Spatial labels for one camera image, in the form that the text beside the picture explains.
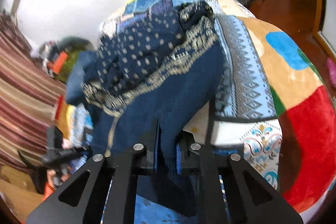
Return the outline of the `navy patterned hoodie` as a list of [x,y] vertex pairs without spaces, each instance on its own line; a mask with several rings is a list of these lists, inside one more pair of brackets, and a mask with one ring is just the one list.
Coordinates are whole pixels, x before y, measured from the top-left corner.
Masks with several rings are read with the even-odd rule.
[[183,127],[161,122],[159,108],[168,105],[171,115],[184,113],[182,93],[207,70],[211,75],[199,100],[215,94],[223,57],[214,19],[205,1],[144,19],[114,37],[106,50],[96,51],[81,84],[93,122],[95,153],[113,156],[125,151],[158,119],[157,173],[139,179],[138,194],[187,217],[195,215],[197,202],[191,179],[177,174],[175,141]]

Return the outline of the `blue patchwork bed cover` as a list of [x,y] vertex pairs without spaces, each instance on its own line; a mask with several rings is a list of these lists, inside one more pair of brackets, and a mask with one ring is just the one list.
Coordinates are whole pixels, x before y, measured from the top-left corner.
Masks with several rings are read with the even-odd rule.
[[205,1],[212,8],[223,63],[214,99],[199,100],[211,70],[205,71],[182,93],[186,111],[171,115],[168,105],[159,108],[161,122],[182,126],[195,140],[220,148],[237,146],[244,159],[274,188],[278,186],[278,164],[282,131],[276,117],[273,90],[243,18],[251,12],[242,0],[132,0],[114,12],[100,26],[99,49],[106,50],[112,39],[121,36],[144,19],[153,19],[179,6]]

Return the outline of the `striped red curtain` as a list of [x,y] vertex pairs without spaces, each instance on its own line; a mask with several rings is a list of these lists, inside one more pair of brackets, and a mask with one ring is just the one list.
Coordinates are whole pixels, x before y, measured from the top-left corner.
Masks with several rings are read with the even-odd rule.
[[46,76],[30,56],[31,46],[6,14],[1,14],[1,164],[27,173],[46,150],[46,131],[65,85]]

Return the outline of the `folded blue denim jeans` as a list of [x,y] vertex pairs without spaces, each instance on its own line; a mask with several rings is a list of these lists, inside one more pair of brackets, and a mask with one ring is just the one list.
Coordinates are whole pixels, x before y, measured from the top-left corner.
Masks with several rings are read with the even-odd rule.
[[84,70],[96,60],[96,53],[94,51],[82,51],[79,53],[76,63],[66,82],[65,101],[68,105],[77,106],[84,103],[84,93],[81,83],[84,79]]

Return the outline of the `orange box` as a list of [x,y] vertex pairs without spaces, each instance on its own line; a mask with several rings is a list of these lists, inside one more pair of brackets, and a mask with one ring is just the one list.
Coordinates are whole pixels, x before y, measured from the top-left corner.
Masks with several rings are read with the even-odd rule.
[[56,60],[51,65],[52,73],[58,75],[62,70],[65,62],[68,59],[68,54],[66,52],[60,52]]

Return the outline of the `colourful fleece blanket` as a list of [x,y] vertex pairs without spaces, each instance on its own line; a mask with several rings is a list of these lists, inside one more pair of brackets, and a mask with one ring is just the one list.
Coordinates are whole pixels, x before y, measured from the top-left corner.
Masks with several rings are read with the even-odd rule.
[[278,189],[308,221],[335,189],[335,108],[315,66],[278,27],[243,18],[261,51],[282,131]]

